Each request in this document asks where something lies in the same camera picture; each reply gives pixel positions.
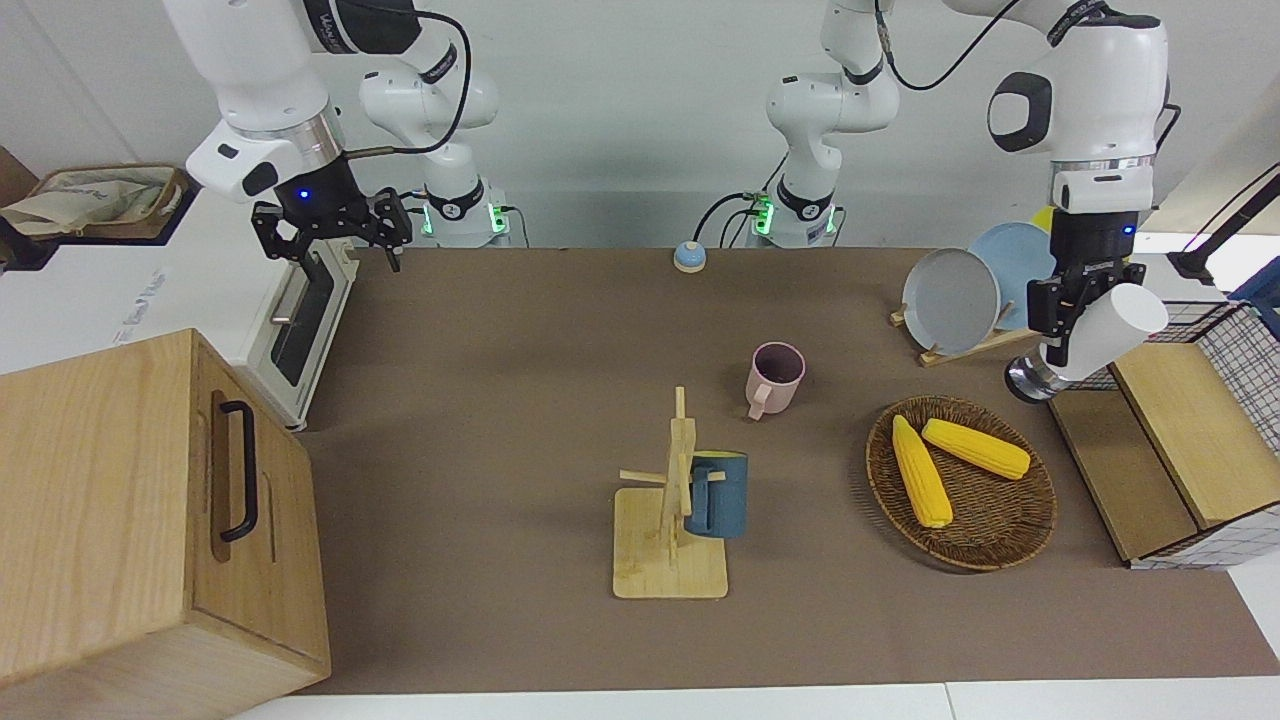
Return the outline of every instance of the mug rack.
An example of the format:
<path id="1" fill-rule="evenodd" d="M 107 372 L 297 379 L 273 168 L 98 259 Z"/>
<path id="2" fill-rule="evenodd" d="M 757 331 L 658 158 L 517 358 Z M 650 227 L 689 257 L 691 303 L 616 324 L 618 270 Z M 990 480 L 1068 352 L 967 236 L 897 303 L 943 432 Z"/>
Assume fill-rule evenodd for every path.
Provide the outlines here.
<path id="1" fill-rule="evenodd" d="M 704 598 L 728 594 L 724 541 L 685 530 L 692 514 L 690 466 L 696 424 L 685 414 L 685 388 L 676 387 L 666 473 L 622 470 L 623 480 L 662 486 L 622 488 L 613 495 L 613 594 L 637 598 Z M 724 473 L 710 473 L 718 482 Z"/>
<path id="2" fill-rule="evenodd" d="M 1000 320 L 1002 320 L 1005 318 L 1005 315 L 1012 307 L 1014 307 L 1012 302 L 1006 302 L 1005 306 L 1000 309 L 1000 315 L 996 318 L 996 323 L 1000 323 Z M 902 304 L 901 307 L 899 307 L 893 313 L 890 313 L 888 322 L 895 328 L 901 328 L 901 327 L 906 325 L 906 304 L 905 302 Z M 918 357 L 918 360 L 919 360 L 920 365 L 923 365 L 925 368 L 932 368 L 934 365 L 941 365 L 943 363 L 950 363 L 952 360 L 959 360 L 961 357 L 969 357 L 970 355 L 977 355 L 979 352 L 986 352 L 988 350 L 993 350 L 996 347 L 1000 347 L 1000 346 L 1004 346 L 1004 345 L 1009 345 L 1011 342 L 1018 342 L 1020 340 L 1027 340 L 1029 337 L 1034 337 L 1036 334 L 1038 334 L 1038 333 L 1036 333 L 1034 331 L 1027 329 L 1027 328 L 1020 328 L 1020 329 L 1016 329 L 1016 331 L 997 331 L 997 329 L 992 329 L 991 333 L 987 334 L 987 340 L 984 340 L 984 341 L 979 342 L 978 345 L 973 346 L 972 350 L 966 350 L 965 352 L 957 352 L 955 355 L 942 355 L 942 354 L 937 352 L 938 346 L 934 345 L 933 347 L 929 347 L 928 350 L 925 350 L 924 352 L 922 352 L 920 356 Z"/>

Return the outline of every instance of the yellow corn cob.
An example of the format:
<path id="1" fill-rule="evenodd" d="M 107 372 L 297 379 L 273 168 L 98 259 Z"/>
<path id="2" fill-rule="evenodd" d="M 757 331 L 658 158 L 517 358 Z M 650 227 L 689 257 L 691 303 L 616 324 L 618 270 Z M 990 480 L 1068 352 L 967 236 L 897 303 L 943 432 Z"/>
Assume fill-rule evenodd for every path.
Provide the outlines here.
<path id="1" fill-rule="evenodd" d="M 924 424 L 923 436 L 929 445 L 1010 480 L 1020 479 L 1032 466 L 1032 456 L 1016 445 L 937 418 Z"/>
<path id="2" fill-rule="evenodd" d="M 933 466 L 929 450 L 911 423 L 901 415 L 893 416 L 893 456 L 906 484 L 906 497 L 911 500 L 915 519 L 925 528 L 945 528 L 951 524 L 951 501 L 942 487 L 942 477 Z"/>

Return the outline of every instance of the brown tablecloth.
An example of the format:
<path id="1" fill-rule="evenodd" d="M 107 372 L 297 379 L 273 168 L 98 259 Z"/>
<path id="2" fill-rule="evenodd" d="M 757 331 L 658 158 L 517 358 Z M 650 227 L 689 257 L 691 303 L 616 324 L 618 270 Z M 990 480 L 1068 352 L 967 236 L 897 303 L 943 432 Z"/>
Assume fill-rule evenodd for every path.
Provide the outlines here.
<path id="1" fill-rule="evenodd" d="M 301 439 L 319 505 L 333 678 L 417 693 L 1275 674 L 1225 573 L 1130 571 L 1018 351 L 923 369 L 886 316 L 914 250 L 366 254 Z M 792 407 L 742 419 L 749 356 L 808 357 Z M 672 388 L 699 446 L 750 454 L 722 601 L 611 593 L 620 468 L 663 470 Z M 1060 501 L 1050 547 L 940 569 L 883 523 L 864 443 L 919 393 L 992 409 Z"/>

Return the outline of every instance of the cable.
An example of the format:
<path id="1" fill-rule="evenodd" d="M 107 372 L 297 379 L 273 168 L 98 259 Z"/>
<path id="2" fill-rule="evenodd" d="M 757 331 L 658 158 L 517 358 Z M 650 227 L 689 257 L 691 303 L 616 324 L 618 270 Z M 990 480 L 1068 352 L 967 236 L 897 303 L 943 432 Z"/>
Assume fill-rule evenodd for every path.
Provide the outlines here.
<path id="1" fill-rule="evenodd" d="M 339 5 L 347 5 L 349 8 L 360 8 L 362 10 L 370 10 L 375 13 L 387 13 L 390 15 L 404 15 L 413 18 L 425 18 L 429 20 L 435 20 L 444 23 L 453 29 L 458 31 L 462 37 L 462 54 L 465 59 L 462 61 L 462 92 L 458 97 L 458 108 L 453 113 L 453 120 L 449 123 L 449 129 L 444 131 L 444 136 L 436 140 L 426 147 L 393 147 L 390 145 L 381 145 L 378 147 L 364 147 L 360 150 L 349 150 L 346 152 L 347 158 L 356 160 L 360 158 L 376 158 L 379 155 L 425 155 L 428 152 L 435 152 L 436 150 L 444 147 L 453 140 L 453 133 L 458 131 L 458 126 L 462 124 L 462 113 L 467 108 L 467 94 L 471 91 L 471 36 L 467 35 L 467 29 L 462 27 L 462 23 L 451 18 L 449 15 L 442 13 L 433 13 L 431 10 L 399 10 L 396 8 L 381 8 L 379 5 L 366 5 L 365 3 L 357 3 L 356 0 L 335 0 Z"/>
<path id="2" fill-rule="evenodd" d="M 1262 170 L 1262 174 L 1260 174 L 1258 177 L 1253 178 L 1253 181 L 1249 182 L 1249 184 L 1242 187 L 1239 192 L 1236 192 L 1235 195 L 1233 195 L 1231 199 L 1226 201 L 1226 205 L 1222 205 L 1221 208 L 1219 208 L 1217 213 L 1213 213 L 1213 217 L 1210 218 L 1207 223 L 1204 223 L 1204 227 L 1202 227 L 1201 229 L 1196 231 L 1196 234 L 1193 234 L 1192 238 L 1187 241 L 1187 245 L 1183 246 L 1183 252 L 1187 252 L 1187 250 L 1190 249 L 1190 246 L 1194 245 L 1197 240 L 1199 240 L 1199 236 L 1204 234 L 1204 231 L 1207 231 L 1208 227 L 1212 225 L 1222 215 L 1222 213 L 1226 213 L 1228 208 L 1230 208 L 1231 205 L 1235 205 L 1235 201 L 1239 200 L 1242 195 L 1244 195 L 1245 192 L 1253 190 L 1253 186 L 1256 186 L 1260 182 L 1262 182 L 1263 178 L 1266 178 L 1267 176 L 1270 176 L 1271 173 L 1274 173 L 1277 168 L 1280 168 L 1280 163 L 1276 163 L 1274 165 L 1271 165 L 1270 168 Z"/>
<path id="3" fill-rule="evenodd" d="M 748 220 L 748 217 L 749 215 L 754 215 L 754 214 L 755 214 L 755 205 L 753 204 L 751 208 L 749 208 L 746 210 L 739 210 L 737 213 L 733 213 L 732 215 L 730 215 L 728 219 L 724 220 L 724 227 L 721 228 L 721 242 L 719 242 L 719 245 L 717 245 L 717 247 L 724 247 L 724 237 L 728 234 L 728 227 L 733 224 L 733 218 L 737 218 L 739 215 L 741 215 L 742 217 L 742 224 L 745 225 L 746 220 Z M 737 236 L 733 236 L 733 240 L 730 241 L 728 246 L 733 247 L 735 242 L 737 242 Z"/>
<path id="4" fill-rule="evenodd" d="M 946 79 L 951 77 L 951 73 L 956 72 L 956 68 L 959 68 L 960 64 L 969 58 L 969 54 L 978 47 L 978 44 L 980 44 L 983 38 L 987 37 L 987 33 L 991 32 L 991 28 L 996 27 L 996 23 L 1000 22 L 1005 15 L 1007 15 L 1009 12 L 1012 10 L 1014 6 L 1021 1 L 1023 0 L 1011 0 L 998 13 L 996 13 L 996 15 L 991 18 L 991 22 L 987 23 L 987 27 L 982 28 L 982 32 L 978 33 L 978 37 L 973 38 L 973 42 L 969 44 L 969 47 L 965 47 L 965 51 L 961 53 L 959 58 L 956 58 L 956 61 L 952 63 L 951 67 L 947 68 L 947 72 L 942 73 L 942 76 L 940 76 L 938 79 L 927 85 L 914 85 L 908 82 L 906 78 L 904 78 L 902 74 L 897 72 L 897 61 L 893 59 L 893 50 L 890 47 L 888 23 L 884 22 L 884 12 L 881 10 L 879 0 L 876 0 L 876 27 L 879 29 L 881 47 L 884 50 L 884 60 L 888 61 L 888 69 L 892 70 L 893 77 L 897 78 L 897 82 L 902 83 L 902 87 L 906 87 L 908 90 L 914 90 L 916 92 L 925 92 L 933 90 L 934 87 L 946 82 Z"/>
<path id="5" fill-rule="evenodd" d="M 532 247 L 529 245 L 529 220 L 525 219 L 525 211 L 515 205 L 503 205 L 498 209 L 503 213 L 515 213 L 520 215 L 520 234 L 525 236 L 525 247 Z"/>
<path id="6" fill-rule="evenodd" d="M 694 231 L 694 242 L 698 242 L 698 238 L 703 234 L 703 227 L 707 224 L 707 220 L 710 219 L 712 213 L 714 213 L 716 210 L 719 210 L 721 206 L 724 205 L 726 202 L 732 202 L 735 200 L 753 200 L 754 201 L 754 200 L 756 200 L 756 196 L 754 193 L 751 193 L 751 192 L 733 192 L 733 193 L 726 195 L 724 197 L 721 197 L 719 200 L 717 200 L 716 202 L 713 202 L 712 206 L 708 208 L 705 213 L 703 213 L 703 219 L 698 220 L 698 229 Z"/>
<path id="7" fill-rule="evenodd" d="M 791 156 L 791 150 L 787 150 L 786 152 L 782 154 L 782 159 L 778 160 L 778 167 L 773 168 L 773 172 L 769 173 L 769 179 L 764 181 L 764 184 L 760 186 L 760 192 L 768 192 L 769 191 L 769 183 L 773 182 L 773 178 L 778 177 L 778 173 L 782 172 L 782 165 L 786 165 L 787 158 L 790 158 L 790 156 Z M 753 211 L 759 209 L 759 202 L 760 202 L 759 200 L 755 200 L 755 201 L 751 202 L 751 210 Z M 746 227 L 746 222 L 748 222 L 748 219 L 742 218 L 742 222 L 737 224 L 737 229 L 733 231 L 733 240 L 731 240 L 728 242 L 730 247 L 733 247 L 733 245 L 737 243 L 737 236 L 742 234 L 742 228 Z"/>
<path id="8" fill-rule="evenodd" d="M 1160 149 L 1165 145 L 1165 141 L 1169 140 L 1169 133 L 1174 132 L 1174 126 L 1176 126 L 1178 120 L 1180 120 L 1181 117 L 1183 117 L 1183 106 L 1181 105 L 1175 105 L 1172 102 L 1165 102 L 1165 108 L 1164 109 L 1165 110 L 1172 110 L 1174 117 L 1170 118 L 1169 119 L 1169 124 L 1165 126 L 1165 132 L 1160 133 L 1160 140 L 1156 141 L 1156 152 L 1160 152 Z"/>
<path id="9" fill-rule="evenodd" d="M 832 247 L 840 245 L 840 233 L 845 232 L 845 220 L 849 219 L 849 210 L 845 210 L 844 205 L 836 205 L 835 213 L 840 213 L 840 224 L 836 225 L 836 237 L 831 241 Z"/>

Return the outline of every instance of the mug handle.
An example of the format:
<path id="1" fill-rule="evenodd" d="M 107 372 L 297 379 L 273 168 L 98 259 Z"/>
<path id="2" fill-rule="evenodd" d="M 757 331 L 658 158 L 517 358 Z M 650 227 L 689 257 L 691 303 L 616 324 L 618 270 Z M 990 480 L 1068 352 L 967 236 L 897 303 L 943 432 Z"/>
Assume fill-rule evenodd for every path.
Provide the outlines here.
<path id="1" fill-rule="evenodd" d="M 709 533 L 712 529 L 710 516 L 710 488 L 708 487 L 707 468 L 694 468 L 691 473 L 691 486 L 689 488 L 690 502 L 694 506 L 692 515 L 686 521 L 686 529 L 694 534 Z"/>
<path id="2" fill-rule="evenodd" d="M 773 395 L 773 388 L 771 386 L 760 386 L 755 388 L 755 396 L 751 397 L 751 409 L 748 410 L 746 416 L 753 420 L 759 420 L 764 415 L 764 404 L 768 402 L 769 396 Z"/>

